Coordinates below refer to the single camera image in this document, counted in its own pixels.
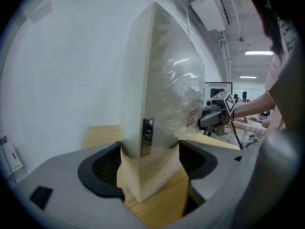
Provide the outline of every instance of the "ceiling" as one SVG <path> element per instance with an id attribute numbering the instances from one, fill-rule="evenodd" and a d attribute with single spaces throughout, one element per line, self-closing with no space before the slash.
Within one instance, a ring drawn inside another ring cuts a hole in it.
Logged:
<path id="1" fill-rule="evenodd" d="M 269 50 L 271 41 L 265 37 L 261 20 L 250 0 L 228 0 L 228 13 L 231 24 L 223 31 L 231 57 L 231 80 L 243 83 L 265 83 L 272 56 L 245 55 L 247 50 Z M 220 32 L 209 32 L 214 40 L 221 37 Z M 241 79 L 239 76 L 256 76 L 256 79 Z"/>

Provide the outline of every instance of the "sticker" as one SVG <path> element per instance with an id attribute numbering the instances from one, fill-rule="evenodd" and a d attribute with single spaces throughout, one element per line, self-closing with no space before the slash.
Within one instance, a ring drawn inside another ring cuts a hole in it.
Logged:
<path id="1" fill-rule="evenodd" d="M 212 97 L 212 100 L 221 99 L 227 93 L 228 92 L 220 92 L 220 93 L 216 94 L 214 97 Z"/>
<path id="2" fill-rule="evenodd" d="M 227 98 L 225 99 L 224 102 L 225 102 L 225 105 L 227 106 L 227 110 L 228 110 L 229 114 L 231 115 L 234 110 L 234 107 L 235 107 L 234 100 L 233 100 L 231 94 L 229 94 L 227 96 Z"/>
<path id="3" fill-rule="evenodd" d="M 186 127 L 189 127 L 191 124 L 193 124 L 195 122 L 196 115 L 197 115 L 197 110 L 190 112 Z"/>
<path id="4" fill-rule="evenodd" d="M 224 132 L 229 133 L 230 131 L 231 131 L 231 127 L 225 125 L 225 126 L 224 126 Z"/>

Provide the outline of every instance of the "person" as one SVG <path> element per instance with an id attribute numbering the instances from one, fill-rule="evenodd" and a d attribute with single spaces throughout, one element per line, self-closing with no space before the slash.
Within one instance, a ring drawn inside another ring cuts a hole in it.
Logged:
<path id="1" fill-rule="evenodd" d="M 238 97 L 237 94 L 234 94 L 235 104 L 242 102 L 242 100 Z"/>
<path id="2" fill-rule="evenodd" d="M 261 120 L 261 119 L 256 118 L 256 117 L 251 117 L 250 120 L 252 120 L 254 122 L 261 123 L 263 127 L 268 128 L 269 124 L 271 122 L 271 119 L 273 117 L 273 113 L 274 113 L 274 111 L 270 112 L 270 114 L 268 115 L 266 120 Z"/>
<path id="3" fill-rule="evenodd" d="M 278 80 L 281 70 L 288 61 L 297 41 L 298 33 L 287 13 L 280 9 L 281 6 L 276 0 L 252 0 L 252 2 L 262 20 L 266 37 L 272 41 L 271 50 L 274 52 L 274 57 L 270 63 L 265 83 L 267 91 L 248 103 L 237 105 L 234 110 L 234 118 L 274 109 L 274 116 L 268 125 L 268 135 L 272 131 L 285 128 L 281 114 L 268 91 Z"/>

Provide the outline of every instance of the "black rectangle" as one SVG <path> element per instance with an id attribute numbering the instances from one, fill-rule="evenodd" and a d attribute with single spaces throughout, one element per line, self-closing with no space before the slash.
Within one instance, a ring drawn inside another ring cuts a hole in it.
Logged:
<path id="1" fill-rule="evenodd" d="M 206 82 L 207 83 L 230 83 L 231 84 L 231 94 L 233 94 L 233 84 L 232 82 Z"/>
<path id="2" fill-rule="evenodd" d="M 223 88 L 220 88 L 220 89 L 212 88 L 210 97 L 214 97 L 220 92 L 224 92 L 224 89 Z"/>
<path id="3" fill-rule="evenodd" d="M 52 188 L 39 186 L 31 195 L 30 200 L 34 204 L 36 204 L 39 208 L 44 210 L 52 192 L 53 192 Z"/>

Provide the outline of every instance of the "fluorescent light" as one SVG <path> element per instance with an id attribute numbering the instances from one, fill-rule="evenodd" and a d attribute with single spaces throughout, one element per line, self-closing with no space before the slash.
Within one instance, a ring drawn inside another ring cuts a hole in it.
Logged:
<path id="1" fill-rule="evenodd" d="M 239 78 L 256 79 L 256 76 L 240 76 Z"/>
<path id="2" fill-rule="evenodd" d="M 245 55 L 273 55 L 272 51 L 246 51 Z"/>

